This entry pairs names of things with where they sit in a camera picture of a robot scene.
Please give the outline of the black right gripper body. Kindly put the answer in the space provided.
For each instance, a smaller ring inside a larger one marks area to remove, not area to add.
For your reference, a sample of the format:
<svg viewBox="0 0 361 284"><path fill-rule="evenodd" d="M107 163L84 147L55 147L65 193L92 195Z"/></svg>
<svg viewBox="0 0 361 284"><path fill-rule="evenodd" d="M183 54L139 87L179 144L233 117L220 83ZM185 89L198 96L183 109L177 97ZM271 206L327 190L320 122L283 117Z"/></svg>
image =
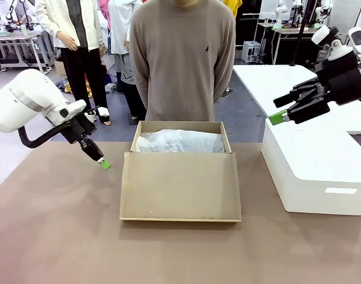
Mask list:
<svg viewBox="0 0 361 284"><path fill-rule="evenodd" d="M353 51L315 65L315 74L327 102L344 105L361 100L361 65Z"/></svg>

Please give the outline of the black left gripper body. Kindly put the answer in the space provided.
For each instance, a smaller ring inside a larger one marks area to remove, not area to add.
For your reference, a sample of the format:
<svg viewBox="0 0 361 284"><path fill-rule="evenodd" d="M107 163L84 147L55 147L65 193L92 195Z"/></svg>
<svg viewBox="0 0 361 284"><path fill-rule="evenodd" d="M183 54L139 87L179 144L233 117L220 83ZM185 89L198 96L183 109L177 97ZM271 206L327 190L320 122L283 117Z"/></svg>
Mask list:
<svg viewBox="0 0 361 284"><path fill-rule="evenodd" d="M78 114L67 122L67 127L61 130L61 135L70 143L81 142L96 131L95 124L86 114Z"/></svg>

